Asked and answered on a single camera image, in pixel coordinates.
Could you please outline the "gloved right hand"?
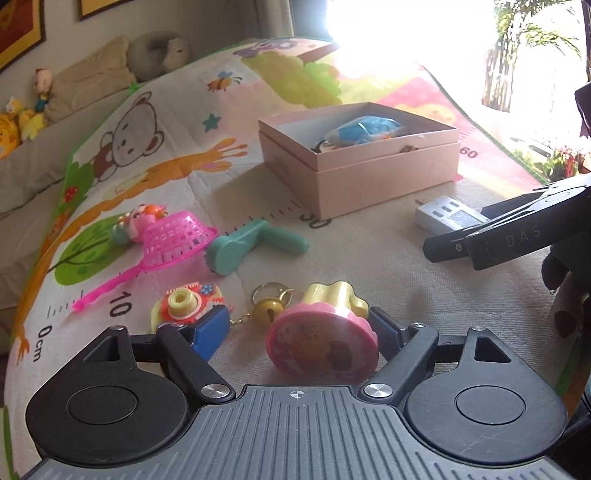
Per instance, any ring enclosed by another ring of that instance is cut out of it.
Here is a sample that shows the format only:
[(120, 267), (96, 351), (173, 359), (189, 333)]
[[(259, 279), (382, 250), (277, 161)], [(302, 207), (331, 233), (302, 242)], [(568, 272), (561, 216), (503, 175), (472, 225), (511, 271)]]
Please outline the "gloved right hand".
[(541, 267), (543, 283), (555, 293), (548, 322), (562, 338), (590, 337), (590, 231), (552, 245)]

